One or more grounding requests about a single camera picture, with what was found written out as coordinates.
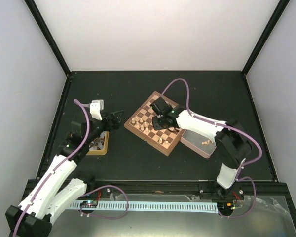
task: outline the white wall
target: white wall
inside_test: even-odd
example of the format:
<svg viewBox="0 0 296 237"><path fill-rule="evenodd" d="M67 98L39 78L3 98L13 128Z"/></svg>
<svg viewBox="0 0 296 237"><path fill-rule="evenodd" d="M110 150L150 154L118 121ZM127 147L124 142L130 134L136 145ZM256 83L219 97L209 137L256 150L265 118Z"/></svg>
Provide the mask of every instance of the white wall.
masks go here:
<svg viewBox="0 0 296 237"><path fill-rule="evenodd" d="M280 181L296 206L296 0L290 1L248 80Z"/></svg>
<svg viewBox="0 0 296 237"><path fill-rule="evenodd" d="M65 78L24 1L0 0L0 237L36 176Z"/></svg>
<svg viewBox="0 0 296 237"><path fill-rule="evenodd" d="M71 70L241 70L279 0L36 0Z"/></svg>

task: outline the black tabletop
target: black tabletop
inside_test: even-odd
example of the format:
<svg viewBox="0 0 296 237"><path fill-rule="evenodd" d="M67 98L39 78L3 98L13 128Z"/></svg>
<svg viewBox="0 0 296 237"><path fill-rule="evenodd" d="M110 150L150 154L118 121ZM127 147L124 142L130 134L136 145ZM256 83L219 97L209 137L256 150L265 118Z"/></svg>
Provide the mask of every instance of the black tabletop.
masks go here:
<svg viewBox="0 0 296 237"><path fill-rule="evenodd" d="M259 128L246 86L238 71L114 71L73 72L66 104L56 133L51 157L70 129L71 120L80 108L73 99L89 103L104 99L109 111L124 110L127 121L154 92L163 89L175 78L184 78L190 87L190 108L198 114L229 121L240 121L247 133L262 146L262 158L246 166L241 176L254 180L272 180L270 157ZM185 105L186 89L182 82L174 84L165 94ZM181 142L169 156L128 131L124 126L110 133L106 155L86 156L76 171L92 173L99 180L197 181L215 180L221 163L220 148L205 159ZM247 160L258 154L253 148Z"/></svg>

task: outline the robotic arm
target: robotic arm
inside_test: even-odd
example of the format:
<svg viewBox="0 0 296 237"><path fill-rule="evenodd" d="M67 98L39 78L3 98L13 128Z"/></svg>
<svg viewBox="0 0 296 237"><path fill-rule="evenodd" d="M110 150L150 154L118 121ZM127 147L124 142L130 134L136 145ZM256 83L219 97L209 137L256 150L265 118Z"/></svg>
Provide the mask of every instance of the robotic arm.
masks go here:
<svg viewBox="0 0 296 237"><path fill-rule="evenodd" d="M233 167L229 168L222 163L217 183L223 188L229 189L235 181L240 165L251 152L252 146L244 136L221 126L215 126L215 123L229 125L243 131L241 124L237 121L230 123L217 121L194 112L190 114L181 105L173 108L162 97L156 99L150 106L157 114L157 116L152 118L154 130L168 129L170 127L190 130L206 137L215 144L219 143L220 147L225 148L228 158L233 161ZM194 116L210 121L214 125L196 119Z"/></svg>
<svg viewBox="0 0 296 237"><path fill-rule="evenodd" d="M66 187L58 192L63 182L88 153L89 144L94 139L100 137L103 131L119 129L123 111L108 113L103 108L104 104L102 100L92 101L90 104L90 114L92 117L89 116L90 131L86 142L75 155L55 170L81 144L85 136L86 118L82 114L74 118L71 124L71 131L61 144L57 155L37 186L18 207L10 206L7 210L5 215L11 232L14 231L17 221L22 212L25 211L26 213L18 227L18 236L47 237L52 225L60 214L78 197L93 189L92 178L81 176L73 178ZM31 201L39 188L40 190L35 199Z"/></svg>

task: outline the yellow tray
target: yellow tray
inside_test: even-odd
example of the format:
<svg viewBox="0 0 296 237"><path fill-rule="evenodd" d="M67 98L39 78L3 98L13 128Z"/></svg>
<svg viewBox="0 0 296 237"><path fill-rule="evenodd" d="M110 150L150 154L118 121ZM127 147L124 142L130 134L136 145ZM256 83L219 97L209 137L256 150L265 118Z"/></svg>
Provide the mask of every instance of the yellow tray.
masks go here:
<svg viewBox="0 0 296 237"><path fill-rule="evenodd" d="M108 151L109 132L102 132L100 137L96 138L93 142L97 143L97 145L90 147L90 150L87 153L87 155L105 155Z"/></svg>

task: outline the chessboard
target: chessboard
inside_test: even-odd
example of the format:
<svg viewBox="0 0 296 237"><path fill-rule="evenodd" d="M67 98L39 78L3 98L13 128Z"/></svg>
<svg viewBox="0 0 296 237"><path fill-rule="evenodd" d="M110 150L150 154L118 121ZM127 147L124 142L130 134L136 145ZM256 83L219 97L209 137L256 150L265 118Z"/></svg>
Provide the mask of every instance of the chessboard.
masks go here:
<svg viewBox="0 0 296 237"><path fill-rule="evenodd" d="M148 142L154 148L158 149L165 155L169 155L174 147L179 142L184 130L178 129L178 132L171 132L168 129L155 131L152 126L152 117L156 116L153 109L150 107L151 103L161 96L160 93L154 92L129 118L125 123L125 128ZM168 99L165 96L162 98L172 107L178 104Z"/></svg>

